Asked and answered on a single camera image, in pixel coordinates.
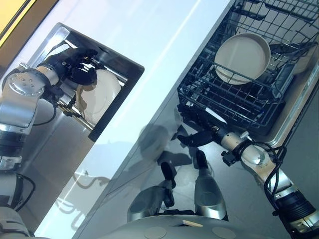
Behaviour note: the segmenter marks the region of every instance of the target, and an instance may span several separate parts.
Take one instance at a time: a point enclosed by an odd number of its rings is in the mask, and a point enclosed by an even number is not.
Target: white countertop
[[[196,51],[212,34],[230,0],[60,0],[21,50],[11,70],[27,62],[56,23],[61,22],[145,68],[145,72],[84,158],[76,172],[112,178],[144,127],[183,77]],[[105,160],[105,155],[112,160]],[[65,199],[75,182],[61,192]],[[36,236],[71,238],[70,215],[54,204]]]

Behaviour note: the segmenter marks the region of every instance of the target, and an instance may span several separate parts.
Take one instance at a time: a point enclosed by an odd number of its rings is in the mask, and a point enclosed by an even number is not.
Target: dish rack
[[[244,32],[262,36],[271,49],[270,64],[256,80],[214,62],[219,47]],[[179,100],[208,107],[230,124],[266,135],[285,105],[285,91],[298,73],[295,66],[317,46],[318,32],[316,0],[236,1],[182,80]],[[230,80],[239,75],[250,82],[228,84],[217,76],[217,66],[233,73]]]

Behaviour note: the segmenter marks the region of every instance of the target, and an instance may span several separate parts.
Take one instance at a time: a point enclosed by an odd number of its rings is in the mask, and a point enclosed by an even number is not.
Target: cream plate
[[[97,81],[90,86],[78,86],[76,103],[82,117],[96,125],[121,90],[117,77],[107,70],[96,70]]]
[[[260,35],[241,33],[230,37],[218,49],[215,62],[230,70],[252,79],[257,79],[267,69],[271,52],[267,41]],[[242,85],[249,79],[220,66],[216,68],[217,75],[225,82]]]

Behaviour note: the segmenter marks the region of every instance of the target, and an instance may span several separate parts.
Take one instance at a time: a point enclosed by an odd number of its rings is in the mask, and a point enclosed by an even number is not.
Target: wire basket
[[[181,82],[180,102],[209,107],[232,124],[266,134],[285,104],[287,85],[278,88],[276,80],[292,78],[292,65],[316,46],[318,31],[315,0],[237,1]],[[244,32],[259,34],[271,49],[270,64],[256,80],[214,62],[219,47]],[[216,74],[217,66],[232,72],[231,79],[239,75],[250,82],[228,84]]]

